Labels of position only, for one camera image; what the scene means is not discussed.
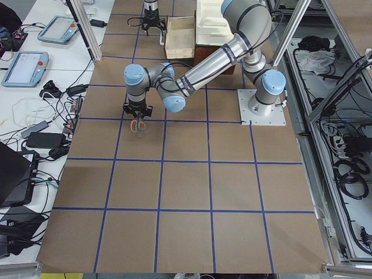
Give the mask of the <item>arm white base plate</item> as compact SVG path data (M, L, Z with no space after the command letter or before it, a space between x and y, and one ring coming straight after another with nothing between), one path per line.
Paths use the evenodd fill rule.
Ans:
M271 105L263 105L256 99L256 90L238 89L238 103L242 125L285 126L284 109L280 97Z

